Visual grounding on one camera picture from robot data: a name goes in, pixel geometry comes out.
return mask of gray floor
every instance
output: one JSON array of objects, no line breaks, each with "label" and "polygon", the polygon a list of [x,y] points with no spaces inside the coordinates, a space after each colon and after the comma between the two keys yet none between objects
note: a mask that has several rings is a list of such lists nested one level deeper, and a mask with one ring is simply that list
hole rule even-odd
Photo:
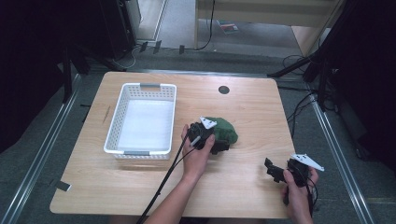
[{"label": "gray floor", "polygon": [[[179,7],[187,8],[188,6],[183,5],[187,2],[190,2],[190,0],[169,0],[158,36],[158,39],[163,41],[163,47],[178,48],[181,43],[188,47],[189,44],[192,44],[189,38],[191,32],[185,32],[184,29],[172,30],[175,17],[182,18],[178,14],[180,13]],[[147,49],[142,53],[137,50],[134,52],[134,58],[132,54],[129,54],[119,63],[125,66],[133,64],[134,66],[128,68],[130,72],[177,70],[197,71],[195,73],[216,72],[225,76],[265,77],[265,74],[283,68],[284,57],[299,54],[296,52],[298,47],[292,34],[288,31],[288,27],[268,28],[265,24],[239,24],[237,22],[235,24],[241,30],[245,29],[244,26],[248,27],[249,31],[252,32],[248,35],[252,37],[224,35],[221,30],[217,30],[212,37],[214,42],[211,42],[210,48],[207,50],[186,51],[181,55],[178,54],[177,50],[172,49],[161,49],[160,52],[155,54],[153,49]],[[205,21],[202,21],[201,27],[204,30],[200,40],[205,43]],[[249,40],[248,42],[253,46],[252,49],[244,48],[248,45],[247,42],[244,42],[246,40]],[[228,48],[220,47],[223,43],[227,43]],[[21,212],[18,223],[107,223],[106,216],[57,215],[52,214],[49,210],[50,201],[55,191],[52,182],[61,178],[83,125],[82,121],[88,112],[88,108],[81,105],[92,103],[103,74],[108,71],[95,61],[90,61],[90,65],[92,70],[87,76],[82,76],[77,99]],[[305,88],[305,83],[302,82],[299,75],[289,74],[276,81],[278,86]],[[285,109],[285,116],[290,115],[297,103],[306,96],[305,91],[281,89],[279,92]],[[35,154],[44,141],[47,131],[59,111],[62,97],[62,90],[60,90],[35,118],[21,140],[0,154],[0,217],[6,213],[17,187],[22,182]],[[375,222],[394,223],[396,220],[396,192],[394,190],[396,179],[393,172],[381,162],[358,159],[354,152],[353,142],[341,118],[332,111],[326,112],[326,115],[331,121],[347,164],[361,188],[362,195],[369,205]],[[318,122],[316,112],[311,105],[306,107],[297,117],[293,143],[297,153],[307,153],[326,168],[324,173],[320,173],[318,182],[319,196],[314,213],[315,222],[360,223],[346,184],[341,177],[326,136]],[[290,223],[290,221],[271,219],[266,220],[266,223]]]}]

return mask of hand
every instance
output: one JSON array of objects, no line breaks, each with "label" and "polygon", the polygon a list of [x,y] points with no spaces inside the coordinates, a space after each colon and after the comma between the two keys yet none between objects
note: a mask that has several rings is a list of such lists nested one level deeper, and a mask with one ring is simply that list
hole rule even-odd
[{"label": "hand", "polygon": [[[183,132],[181,134],[182,139],[186,136],[188,129],[189,126],[187,124],[184,125]],[[201,150],[194,149],[194,147],[190,146],[190,143],[190,139],[187,137],[183,146],[183,156],[191,150],[193,151],[183,159],[184,172],[182,179],[188,179],[196,183],[205,171],[210,149],[215,144],[215,135],[211,134],[206,139],[205,146]]]},{"label": "hand", "polygon": [[[319,179],[317,171],[315,168],[309,167],[309,172],[311,174],[310,179],[316,184]],[[283,197],[286,196],[286,192],[289,189],[288,216],[297,224],[314,223],[309,212],[308,192],[306,187],[299,188],[294,182],[293,175],[287,169],[283,171],[283,176],[285,176],[286,183],[288,184],[282,190]],[[312,188],[313,186],[309,185],[309,190],[312,191]]]}]

